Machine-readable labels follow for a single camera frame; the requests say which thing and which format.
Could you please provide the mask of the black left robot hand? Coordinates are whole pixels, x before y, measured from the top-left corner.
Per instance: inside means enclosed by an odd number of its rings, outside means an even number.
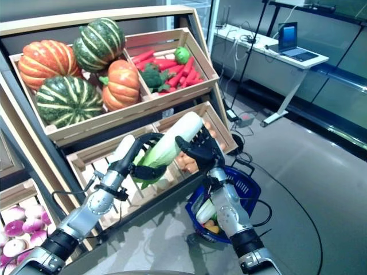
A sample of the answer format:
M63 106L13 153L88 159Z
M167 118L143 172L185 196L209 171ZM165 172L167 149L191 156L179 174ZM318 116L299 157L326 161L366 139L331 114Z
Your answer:
M135 158L145 144L154 147L163 138L163 134L156 132L145 133L139 137L132 134L126 135L117 149L113 153L115 161L109 166L109 170L117 171L126 177L130 174L139 180L156 180L164 175L167 165L160 165L157 168L134 164Z

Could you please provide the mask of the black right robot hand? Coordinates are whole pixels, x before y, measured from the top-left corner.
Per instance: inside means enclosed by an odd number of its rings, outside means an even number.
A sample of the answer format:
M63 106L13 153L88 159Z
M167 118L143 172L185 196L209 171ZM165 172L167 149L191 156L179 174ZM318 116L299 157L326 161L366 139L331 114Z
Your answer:
M192 141L187 142L182 136L176 136L175 143L182 152L196 161L201 173L225 166L222 149L205 126L201 127Z

